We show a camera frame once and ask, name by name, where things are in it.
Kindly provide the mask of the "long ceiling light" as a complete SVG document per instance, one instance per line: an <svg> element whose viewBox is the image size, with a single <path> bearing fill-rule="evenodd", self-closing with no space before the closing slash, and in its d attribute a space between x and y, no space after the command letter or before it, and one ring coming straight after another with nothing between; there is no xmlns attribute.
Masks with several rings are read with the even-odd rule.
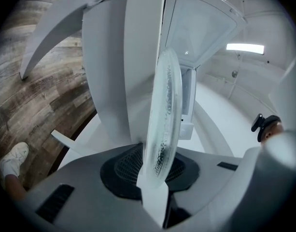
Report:
<svg viewBox="0 0 296 232"><path fill-rule="evenodd" d="M264 55L265 47L263 45L251 43L229 43L226 45L226 50L243 51Z"/></svg>

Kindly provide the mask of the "person's bare leg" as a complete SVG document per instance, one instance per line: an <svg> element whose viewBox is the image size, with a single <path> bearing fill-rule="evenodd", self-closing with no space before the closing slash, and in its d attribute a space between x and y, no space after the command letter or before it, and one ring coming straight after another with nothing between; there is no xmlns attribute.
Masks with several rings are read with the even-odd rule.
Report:
<svg viewBox="0 0 296 232"><path fill-rule="evenodd" d="M20 201L25 198L26 190L23 188L18 177L13 174L8 174L4 179L5 190L10 198L15 201Z"/></svg>

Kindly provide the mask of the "clear glass plate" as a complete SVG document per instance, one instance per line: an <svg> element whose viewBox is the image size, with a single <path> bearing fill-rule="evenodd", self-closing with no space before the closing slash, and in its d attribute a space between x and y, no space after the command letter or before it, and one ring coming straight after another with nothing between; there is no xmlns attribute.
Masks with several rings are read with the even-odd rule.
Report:
<svg viewBox="0 0 296 232"><path fill-rule="evenodd" d="M160 53L155 70L143 168L154 188L165 182L175 158L182 103L181 69L174 49L168 47Z"/></svg>

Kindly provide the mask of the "person's white shoe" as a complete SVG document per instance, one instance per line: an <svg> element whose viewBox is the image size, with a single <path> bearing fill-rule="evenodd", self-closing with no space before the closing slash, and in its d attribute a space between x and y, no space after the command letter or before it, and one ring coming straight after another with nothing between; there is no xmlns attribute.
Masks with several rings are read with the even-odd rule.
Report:
<svg viewBox="0 0 296 232"><path fill-rule="evenodd" d="M2 183L5 183L7 175L19 177L20 167L26 160L29 153L29 146L25 142L17 143L13 148L0 159L0 173Z"/></svg>

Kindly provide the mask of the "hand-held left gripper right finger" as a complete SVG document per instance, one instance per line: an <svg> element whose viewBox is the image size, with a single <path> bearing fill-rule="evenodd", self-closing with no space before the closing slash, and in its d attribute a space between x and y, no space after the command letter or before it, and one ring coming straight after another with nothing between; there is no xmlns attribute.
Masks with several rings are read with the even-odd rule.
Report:
<svg viewBox="0 0 296 232"><path fill-rule="evenodd" d="M178 148L178 153L194 160L200 171L188 190L174 193L177 206L190 216L169 230L230 230L259 152L259 147L253 147L242 158L236 158Z"/></svg>

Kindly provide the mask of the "white microwave oven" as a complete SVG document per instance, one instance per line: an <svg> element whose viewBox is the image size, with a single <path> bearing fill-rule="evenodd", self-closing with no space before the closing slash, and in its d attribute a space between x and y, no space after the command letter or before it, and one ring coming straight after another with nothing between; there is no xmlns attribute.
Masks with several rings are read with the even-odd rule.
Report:
<svg viewBox="0 0 296 232"><path fill-rule="evenodd" d="M197 69L246 24L226 0L165 0L160 49L173 48L181 68L181 140L190 140L194 128Z"/></svg>

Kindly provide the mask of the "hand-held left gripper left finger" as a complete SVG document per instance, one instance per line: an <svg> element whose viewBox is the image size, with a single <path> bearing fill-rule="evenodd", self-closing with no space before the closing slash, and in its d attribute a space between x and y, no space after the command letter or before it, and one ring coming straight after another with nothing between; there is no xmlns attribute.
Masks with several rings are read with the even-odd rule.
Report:
<svg viewBox="0 0 296 232"><path fill-rule="evenodd" d="M76 159L16 202L41 232L159 232L139 200L113 195L100 178L109 159L141 145L129 145Z"/></svg>

